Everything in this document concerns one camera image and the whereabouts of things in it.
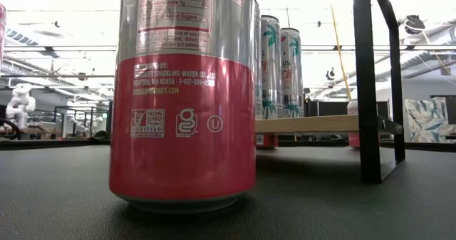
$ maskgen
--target pink object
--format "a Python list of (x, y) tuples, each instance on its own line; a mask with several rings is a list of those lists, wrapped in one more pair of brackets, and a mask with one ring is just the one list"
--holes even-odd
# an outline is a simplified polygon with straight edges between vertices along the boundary
[[(358, 114), (358, 101), (352, 100), (347, 105), (347, 114), (348, 115), (357, 115)], [(348, 135), (348, 144), (350, 147), (358, 149), (359, 148), (359, 134), (350, 134)]]
[[(217, 74), (216, 87), (179, 85), (173, 93), (176, 87), (169, 84), (156, 89), (157, 95), (132, 95), (149, 91), (133, 86), (135, 65), (158, 61), (167, 63), (170, 71)], [(168, 93), (158, 95), (161, 91)], [(251, 71), (232, 61), (190, 54), (123, 61), (116, 77), (111, 191), (141, 199), (182, 200), (250, 189), (255, 180), (252, 92)]]
[(256, 147), (267, 147), (274, 149), (279, 146), (279, 137), (274, 134), (256, 135)]
[(253, 0), (122, 0), (114, 194), (161, 212), (230, 199), (208, 211), (254, 185), (252, 12)]

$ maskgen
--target desk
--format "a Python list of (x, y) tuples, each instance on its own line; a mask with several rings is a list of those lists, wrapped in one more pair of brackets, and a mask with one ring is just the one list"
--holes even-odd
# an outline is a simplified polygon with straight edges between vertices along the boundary
[(360, 184), (357, 156), (347, 147), (258, 151), (256, 186), (240, 202), (175, 217), (110, 193), (107, 146), (4, 151), (0, 239), (454, 239), (454, 153), (408, 150), (379, 185)]

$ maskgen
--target ceiling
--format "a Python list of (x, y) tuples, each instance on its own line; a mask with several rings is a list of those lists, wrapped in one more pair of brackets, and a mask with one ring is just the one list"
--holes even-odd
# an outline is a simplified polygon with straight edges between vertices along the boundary
[[(277, 17), (281, 27), (297, 28), (305, 45), (334, 45), (336, 37), (331, 17), (330, 0), (257, 0), (261, 14)], [(456, 18), (454, 0), (390, 0), (396, 17), (418, 14), (426, 29), (448, 26)], [(118, 39), (120, 0), (0, 0), (8, 9), (8, 27), (32, 37), (40, 46), (85, 46), (81, 51), (57, 52), (58, 57), (37, 52), (9, 52), (20, 58), (60, 74), (113, 75), (115, 72), (115, 46)], [(353, 0), (332, 0), (341, 44), (354, 44)], [(388, 45), (388, 29), (376, 0), (372, 0), (373, 40), (375, 45)], [(401, 39), (406, 43), (423, 41), (422, 36), (410, 36), (404, 30)], [(13, 40), (7, 46), (23, 45)], [(90, 51), (92, 46), (107, 46), (105, 51)], [(376, 53), (378, 60), (387, 51)], [(355, 70), (354, 52), (342, 56), (347, 73)], [(303, 51), (305, 85), (328, 84), (326, 72), (334, 68), (337, 78), (342, 76), (337, 53)], [(438, 74), (429, 74), (429, 80), (441, 80)], [(89, 83), (66, 79), (74, 85), (112, 86), (112, 78), (94, 78)], [(111, 90), (103, 91), (112, 95)]]

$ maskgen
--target wooden board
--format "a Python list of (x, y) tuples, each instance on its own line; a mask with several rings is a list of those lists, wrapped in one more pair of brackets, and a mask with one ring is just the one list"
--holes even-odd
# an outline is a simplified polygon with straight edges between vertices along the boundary
[(358, 132), (358, 115), (257, 120), (255, 131), (257, 133)]

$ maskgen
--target exposed duct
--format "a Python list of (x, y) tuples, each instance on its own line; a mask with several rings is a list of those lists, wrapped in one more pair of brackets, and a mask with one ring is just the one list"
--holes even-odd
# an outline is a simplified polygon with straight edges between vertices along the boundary
[[(30, 63), (20, 61), (16, 58), (11, 59), (9, 56), (4, 56), (4, 61), (0, 65), (1, 66), (1, 72), (9, 75), (33, 75), (33, 71), (41, 71), (42, 73), (51, 73), (50, 71), (46, 70), (45, 68), (40, 68), (39, 66), (32, 65)], [(56, 80), (55, 78), (49, 78), (49, 79), (35, 79), (34, 84), (38, 85), (47, 85), (44, 83), (44, 81), (55, 84), (55, 85), (61, 85), (62, 83), (65, 83), (66, 85), (74, 85), (73, 83), (70, 83), (66, 80)], [(69, 90), (70, 93), (73, 94), (73, 96), (80, 95), (80, 94), (91, 94), (91, 93), (96, 93), (95, 92), (89, 92), (86, 89), (74, 89), (74, 90)], [(110, 98), (105, 95), (99, 94), (102, 98)]]
[(443, 64), (437, 63), (435, 66), (429, 66), (429, 67), (426, 67), (426, 68), (424, 68), (422, 70), (419, 70), (417, 72), (404, 75), (402, 77), (402, 79), (412, 79), (412, 78), (418, 77), (418, 76), (426, 74), (426, 73), (431, 73), (433, 71), (440, 71), (440, 75), (452, 75), (451, 71), (447, 71), (447, 69), (445, 69), (444, 66), (446, 68), (449, 68), (450, 66), (455, 65), (456, 64), (456, 60), (455, 59), (449, 59), (449, 60), (445, 61), (445, 60), (442, 59), (442, 62), (443, 62)]
[[(431, 44), (435, 45), (456, 45), (456, 26), (451, 26), (449, 28), (446, 28), (445, 30), (438, 32), (434, 34), (433, 36), (430, 37), (430, 42)], [(417, 44), (422, 44), (426, 45), (427, 43), (425, 41), (422, 41), (421, 43)], [(402, 71), (407, 70), (409, 68), (412, 68), (413, 66), (420, 65), (423, 61), (429, 61), (431, 58), (434, 58), (435, 55), (433, 55), (429, 51), (413, 51), (406, 53), (400, 57), (400, 60), (403, 61), (400, 64), (400, 68)], [(391, 64), (390, 61), (388, 60), (389, 56), (383, 57), (375, 62), (375, 71), (378, 72), (375, 74), (375, 80), (380, 80), (380, 79), (385, 79), (391, 76)], [(356, 84), (356, 71), (350, 72), (348, 74), (348, 77), (350, 78), (352, 82), (349, 83), (350, 85)], [(335, 86), (338, 84), (343, 83), (343, 79), (338, 79), (335, 80), (334, 82), (328, 83), (329, 86)], [(324, 90), (321, 93), (317, 93), (318, 98), (322, 98), (324, 96), (329, 95), (332, 92), (337, 91), (338, 88), (332, 88), (328, 90)]]

